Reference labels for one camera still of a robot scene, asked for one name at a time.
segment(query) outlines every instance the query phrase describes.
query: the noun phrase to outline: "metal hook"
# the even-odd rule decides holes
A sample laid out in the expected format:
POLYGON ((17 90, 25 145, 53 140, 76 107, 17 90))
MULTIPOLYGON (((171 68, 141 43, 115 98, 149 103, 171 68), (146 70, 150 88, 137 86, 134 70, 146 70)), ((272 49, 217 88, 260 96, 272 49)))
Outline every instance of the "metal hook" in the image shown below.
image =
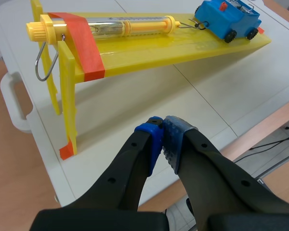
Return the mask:
POLYGON ((205 29, 207 29, 207 27, 210 25, 208 21, 203 21, 203 22, 198 23, 198 22, 196 22, 195 20, 190 19, 190 18, 189 18, 188 20, 196 23, 196 24, 195 24, 195 28, 198 28, 199 30, 205 30, 205 29), (204 28, 200 28, 200 24, 205 24, 205 23, 206 23, 207 25, 206 25, 204 28))
POLYGON ((207 29, 207 27, 210 25, 208 21, 203 21, 203 22, 198 23, 198 22, 196 22, 195 20, 190 19, 190 18, 189 18, 188 20, 194 22, 194 23, 195 23, 195 26, 191 26, 191 25, 189 25, 189 24, 185 24, 185 23, 180 22, 180 23, 181 23, 182 25, 184 25, 184 26, 179 26, 179 28, 181 28, 181 29, 193 28, 193 29, 205 30, 205 29, 207 29), (207 24, 206 27, 200 28, 200 24, 204 24, 204 23, 207 24))
MULTIPOLYGON (((65 35, 62 34, 62 41, 64 41, 65 38, 66 38, 65 35)), ((52 73, 53 67, 54 67, 54 65, 56 64, 56 61, 57 61, 57 59, 58 59, 58 52, 57 52, 56 55, 55 55, 54 58, 53 58, 53 62, 52 62, 52 64, 51 64, 50 68, 49 68, 49 71, 48 71, 47 75, 45 76, 45 78, 41 78, 41 77, 39 76, 39 59, 40 59, 40 57, 42 56, 42 53, 43 53, 43 50, 44 50, 45 46, 46 46, 46 42, 43 42, 42 47, 40 48, 40 51, 39 51, 39 53, 38 53, 37 59, 36 59, 36 61, 35 61, 35 74, 36 74, 38 80, 39 80, 39 81, 42 81, 42 82, 44 82, 44 81, 46 81, 46 80, 48 79, 48 77, 49 77, 50 74, 52 73)))

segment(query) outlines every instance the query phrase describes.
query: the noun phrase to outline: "spring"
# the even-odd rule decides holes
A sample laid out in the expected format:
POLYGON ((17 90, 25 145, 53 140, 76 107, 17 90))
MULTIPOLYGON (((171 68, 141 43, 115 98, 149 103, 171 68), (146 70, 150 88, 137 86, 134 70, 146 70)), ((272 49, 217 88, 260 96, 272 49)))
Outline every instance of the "spring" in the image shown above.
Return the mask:
POLYGON ((118 35, 124 31, 124 24, 121 22, 92 23, 89 27, 95 35, 118 35))

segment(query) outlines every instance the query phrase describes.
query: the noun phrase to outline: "orange foot pad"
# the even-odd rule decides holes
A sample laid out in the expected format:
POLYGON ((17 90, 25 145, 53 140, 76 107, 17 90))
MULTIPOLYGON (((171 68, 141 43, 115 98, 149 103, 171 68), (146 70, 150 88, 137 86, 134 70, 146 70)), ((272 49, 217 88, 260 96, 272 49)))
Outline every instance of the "orange foot pad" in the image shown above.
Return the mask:
POLYGON ((73 152, 72 142, 69 141, 67 146, 60 148, 59 151, 60 151, 60 157, 63 160, 66 160, 66 159, 70 158, 71 156, 73 156, 74 152, 73 152))
POLYGON ((258 28, 258 32, 259 32, 259 34, 262 35, 262 34, 264 33, 264 30, 263 30, 261 27, 259 27, 259 28, 258 28))

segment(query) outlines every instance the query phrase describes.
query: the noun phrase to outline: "metal wire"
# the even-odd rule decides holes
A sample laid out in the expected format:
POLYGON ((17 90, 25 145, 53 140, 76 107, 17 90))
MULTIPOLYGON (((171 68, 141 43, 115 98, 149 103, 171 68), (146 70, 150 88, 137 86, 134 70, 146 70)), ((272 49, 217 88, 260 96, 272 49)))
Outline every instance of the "metal wire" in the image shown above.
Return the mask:
POLYGON ((193 29, 205 30, 205 29, 207 29, 207 27, 210 25, 208 21, 203 21, 203 22, 198 23, 198 22, 196 22, 195 20, 190 19, 190 18, 189 18, 188 20, 190 20, 190 21, 192 21, 193 23, 195 23, 195 25, 194 25, 194 26, 191 26, 191 25, 189 25, 189 24, 180 22, 180 23, 181 23, 182 25, 184 25, 184 26, 179 26, 179 28, 180 28, 180 29, 193 28, 193 29))
POLYGON ((254 10, 255 6, 252 4, 249 4, 252 7, 252 10, 254 10))
MULTIPOLYGON (((66 38, 65 35, 62 35, 62 41, 64 41, 65 38, 66 38)), ((40 60, 40 57, 42 56, 42 53, 43 53, 43 50, 44 50, 45 46, 46 46, 46 42, 44 42, 42 44, 42 47, 39 50, 37 59, 35 60, 35 74, 36 74, 38 80, 42 81, 42 82, 46 81, 49 78, 50 74, 52 73, 53 67, 56 64, 56 61, 58 59, 58 52, 57 52, 56 55, 54 56, 53 62, 52 62, 51 66, 50 66, 50 68, 48 70, 47 75, 45 76, 45 78, 41 78, 39 76, 39 60, 40 60)))
POLYGON ((245 158, 247 158, 247 157, 250 157, 250 156, 252 156, 252 155, 256 155, 256 154, 260 154, 260 153, 264 153, 264 152, 266 152, 266 151, 269 151, 269 150, 271 150, 272 148, 275 148, 276 146, 278 146, 279 144, 281 144, 282 142, 284 142, 284 141, 286 141, 286 140, 288 140, 288 139, 289 139, 289 137, 288 137, 287 139, 283 140, 283 141, 279 141, 277 144, 275 144, 275 145, 273 145, 272 147, 270 147, 270 148, 268 148, 268 149, 265 149, 265 150, 263 150, 263 151, 246 155, 246 156, 242 157, 241 159, 238 159, 238 160, 234 161, 234 163, 237 163, 237 162, 239 162, 239 161, 241 161, 241 160, 243 160, 243 159, 245 159, 245 158))

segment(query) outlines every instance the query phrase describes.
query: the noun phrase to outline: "black cable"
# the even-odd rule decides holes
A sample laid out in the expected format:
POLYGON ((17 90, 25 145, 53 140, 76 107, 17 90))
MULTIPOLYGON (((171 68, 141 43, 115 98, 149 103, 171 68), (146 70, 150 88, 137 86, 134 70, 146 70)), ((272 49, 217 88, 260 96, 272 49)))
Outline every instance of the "black cable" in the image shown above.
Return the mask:
POLYGON ((249 150, 254 150, 256 148, 262 148, 262 147, 265 147, 265 146, 268 146, 268 145, 271 145, 271 144, 275 144, 275 143, 278 143, 278 142, 284 142, 284 141, 288 141, 288 140, 289 140, 289 137, 286 138, 286 139, 283 139, 283 140, 279 140, 279 141, 275 141, 275 142, 272 142, 272 143, 267 143, 267 144, 264 144, 264 145, 260 145, 260 146, 254 147, 254 148, 250 148, 249 150))
POLYGON ((236 160, 234 163, 237 163, 237 162, 239 162, 239 161, 241 161, 241 160, 243 160, 243 159, 245 159, 245 158, 247 158, 247 157, 250 157, 250 156, 252 156, 252 155, 256 155, 256 154, 259 154, 259 153, 264 153, 264 152, 266 152, 266 151, 269 151, 269 150, 271 150, 272 148, 274 148, 274 147, 278 146, 279 144, 281 144, 282 142, 284 142, 284 141, 279 141, 277 144, 275 144, 275 145, 273 145, 272 147, 270 147, 270 148, 268 148, 268 149, 265 149, 265 150, 263 150, 263 151, 261 151, 261 152, 252 153, 252 154, 246 155, 245 157, 242 157, 241 159, 236 160))
POLYGON ((277 164, 274 164, 272 167, 268 168, 266 171, 264 171, 263 173, 261 173, 260 175, 256 176, 255 179, 261 179, 263 176, 265 176, 267 173, 270 173, 271 171, 277 169, 278 167, 280 167, 281 165, 283 165, 284 163, 289 161, 289 156, 287 156, 285 159, 279 161, 277 164))

